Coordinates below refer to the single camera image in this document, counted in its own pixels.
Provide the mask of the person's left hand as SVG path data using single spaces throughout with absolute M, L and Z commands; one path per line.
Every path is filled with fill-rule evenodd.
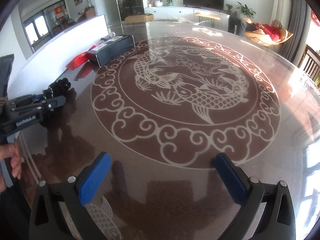
M 17 140 L 13 144 L 1 145 L 1 160 L 7 158 L 10 159 L 11 175 L 14 178 L 21 179 L 22 164 Z

